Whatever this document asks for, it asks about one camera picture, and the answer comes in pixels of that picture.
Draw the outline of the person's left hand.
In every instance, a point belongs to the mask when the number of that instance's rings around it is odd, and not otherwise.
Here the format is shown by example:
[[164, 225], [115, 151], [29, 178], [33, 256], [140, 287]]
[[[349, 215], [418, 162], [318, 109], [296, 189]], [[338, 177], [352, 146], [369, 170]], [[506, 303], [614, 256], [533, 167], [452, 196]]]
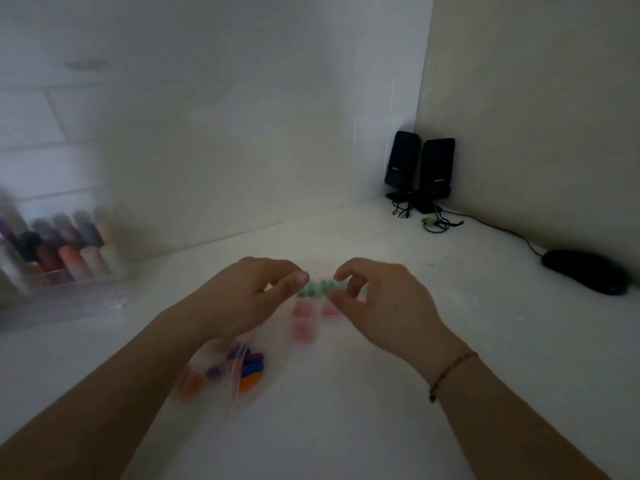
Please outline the person's left hand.
[[235, 338], [264, 323], [285, 302], [281, 305], [252, 302], [260, 273], [285, 272], [306, 271], [289, 260], [244, 257], [180, 300], [173, 311], [199, 339]]

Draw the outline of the person's right hand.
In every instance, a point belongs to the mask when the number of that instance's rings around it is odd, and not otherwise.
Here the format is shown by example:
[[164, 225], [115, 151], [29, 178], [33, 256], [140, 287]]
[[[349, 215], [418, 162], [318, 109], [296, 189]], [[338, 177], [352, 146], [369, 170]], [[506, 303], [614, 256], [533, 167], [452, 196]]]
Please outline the person's right hand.
[[427, 288], [404, 265], [352, 258], [336, 270], [334, 279], [348, 280], [346, 290], [360, 290], [362, 324], [354, 327], [426, 380], [434, 380], [471, 352], [446, 327]]

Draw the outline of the green and pink nail strip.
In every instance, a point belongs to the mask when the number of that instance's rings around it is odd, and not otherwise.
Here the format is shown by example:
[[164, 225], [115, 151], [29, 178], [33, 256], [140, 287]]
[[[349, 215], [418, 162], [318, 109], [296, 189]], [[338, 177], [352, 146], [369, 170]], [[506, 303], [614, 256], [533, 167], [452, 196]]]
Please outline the green and pink nail strip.
[[332, 278], [310, 280], [294, 297], [291, 319], [294, 343], [310, 344], [317, 338], [320, 325], [343, 317], [341, 311], [326, 297], [330, 289], [346, 290], [348, 281]]

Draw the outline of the person's left forearm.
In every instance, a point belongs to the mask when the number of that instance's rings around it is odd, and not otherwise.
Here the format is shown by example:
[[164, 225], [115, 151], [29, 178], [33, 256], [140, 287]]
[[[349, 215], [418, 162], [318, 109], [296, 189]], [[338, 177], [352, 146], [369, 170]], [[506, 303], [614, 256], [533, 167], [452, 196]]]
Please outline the person's left forearm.
[[118, 480], [195, 352], [240, 334], [233, 315], [160, 313], [0, 445], [0, 480]]

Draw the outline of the person's right forearm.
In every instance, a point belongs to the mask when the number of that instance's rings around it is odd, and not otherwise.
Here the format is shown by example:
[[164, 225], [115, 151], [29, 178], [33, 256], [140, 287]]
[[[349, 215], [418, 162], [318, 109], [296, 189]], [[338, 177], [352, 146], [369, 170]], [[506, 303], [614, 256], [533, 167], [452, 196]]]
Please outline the person's right forearm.
[[428, 382], [477, 480], [611, 480], [476, 352]]

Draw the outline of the cluster of purple fake nails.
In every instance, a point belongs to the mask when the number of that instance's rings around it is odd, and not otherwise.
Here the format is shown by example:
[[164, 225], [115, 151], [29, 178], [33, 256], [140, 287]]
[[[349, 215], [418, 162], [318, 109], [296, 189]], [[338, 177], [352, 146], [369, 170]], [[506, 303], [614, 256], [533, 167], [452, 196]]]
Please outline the cluster of purple fake nails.
[[240, 377], [245, 378], [264, 371], [265, 355], [261, 352], [252, 352], [244, 345], [231, 348], [225, 361], [208, 368], [204, 375], [206, 379], [221, 378], [226, 374], [239, 371]]

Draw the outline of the clear plastic bag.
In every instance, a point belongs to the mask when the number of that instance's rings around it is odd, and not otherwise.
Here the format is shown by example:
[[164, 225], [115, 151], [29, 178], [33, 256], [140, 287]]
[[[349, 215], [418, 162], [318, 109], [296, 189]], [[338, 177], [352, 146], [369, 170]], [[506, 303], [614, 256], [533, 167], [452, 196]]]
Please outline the clear plastic bag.
[[204, 375], [208, 368], [225, 361], [231, 348], [244, 345], [252, 352], [261, 352], [266, 357], [262, 379], [254, 388], [244, 394], [239, 393], [237, 388], [241, 377], [239, 371], [236, 371], [218, 379], [206, 379], [205, 386], [194, 398], [190, 401], [181, 401], [174, 390], [177, 379], [170, 395], [171, 401], [178, 406], [210, 409], [223, 417], [256, 402], [284, 370], [292, 351], [293, 300], [293, 298], [288, 299], [266, 322], [235, 339], [207, 342], [190, 359], [178, 377], [179, 379], [188, 370]]

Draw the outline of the black desktop speaker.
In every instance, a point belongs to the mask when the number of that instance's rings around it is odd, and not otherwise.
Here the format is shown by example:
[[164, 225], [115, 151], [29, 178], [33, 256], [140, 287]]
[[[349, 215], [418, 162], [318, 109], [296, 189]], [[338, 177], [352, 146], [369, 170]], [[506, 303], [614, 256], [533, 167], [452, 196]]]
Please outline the black desktop speaker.
[[422, 147], [418, 134], [399, 130], [391, 146], [383, 183], [392, 189], [386, 194], [392, 202], [409, 202], [413, 191], [412, 182]]
[[451, 194], [452, 167], [456, 140], [430, 139], [420, 154], [419, 188], [414, 208], [421, 214], [433, 214], [435, 202]]

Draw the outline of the clear acrylic organizer box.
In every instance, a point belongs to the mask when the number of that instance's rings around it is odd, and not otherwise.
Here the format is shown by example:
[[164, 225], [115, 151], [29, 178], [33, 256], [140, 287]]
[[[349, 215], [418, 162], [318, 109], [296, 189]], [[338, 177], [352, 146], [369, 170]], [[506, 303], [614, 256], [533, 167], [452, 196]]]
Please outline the clear acrylic organizer box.
[[[76, 213], [85, 212], [92, 220], [103, 217], [115, 229], [110, 196], [99, 187], [21, 198], [11, 195], [9, 188], [0, 184], [0, 207], [3, 206], [16, 208], [27, 224], [37, 219], [52, 219], [57, 214], [73, 217]], [[128, 274], [126, 261], [124, 265]], [[0, 296], [0, 332], [119, 310], [128, 301], [127, 278], [48, 287], [28, 297]]]

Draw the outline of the black computer mouse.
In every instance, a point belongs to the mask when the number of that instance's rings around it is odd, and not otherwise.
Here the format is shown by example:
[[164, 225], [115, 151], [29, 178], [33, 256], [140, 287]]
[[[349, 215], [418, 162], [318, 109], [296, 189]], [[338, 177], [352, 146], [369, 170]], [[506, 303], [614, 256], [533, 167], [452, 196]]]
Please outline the black computer mouse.
[[587, 251], [549, 250], [542, 254], [541, 263], [604, 295], [623, 296], [631, 286], [630, 274], [619, 263]]

